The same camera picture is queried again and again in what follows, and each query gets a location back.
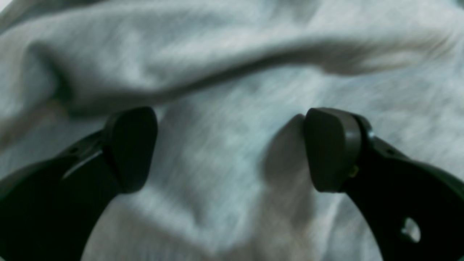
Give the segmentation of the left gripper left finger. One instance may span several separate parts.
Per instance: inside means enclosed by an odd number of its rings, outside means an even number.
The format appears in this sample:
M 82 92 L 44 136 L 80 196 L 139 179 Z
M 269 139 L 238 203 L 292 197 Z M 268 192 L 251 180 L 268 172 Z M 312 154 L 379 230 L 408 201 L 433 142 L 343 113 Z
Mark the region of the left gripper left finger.
M 1 180 L 1 259 L 79 261 L 100 216 L 149 176 L 158 133 L 149 106 L 113 114 L 54 158 Z

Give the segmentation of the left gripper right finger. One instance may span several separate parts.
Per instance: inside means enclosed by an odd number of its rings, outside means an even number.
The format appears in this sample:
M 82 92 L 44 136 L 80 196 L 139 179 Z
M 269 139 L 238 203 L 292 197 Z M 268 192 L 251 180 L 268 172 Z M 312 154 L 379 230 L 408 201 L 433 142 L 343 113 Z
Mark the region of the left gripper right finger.
M 309 109 L 303 135 L 315 189 L 350 197 L 383 260 L 463 260 L 461 180 L 410 159 L 348 111 Z

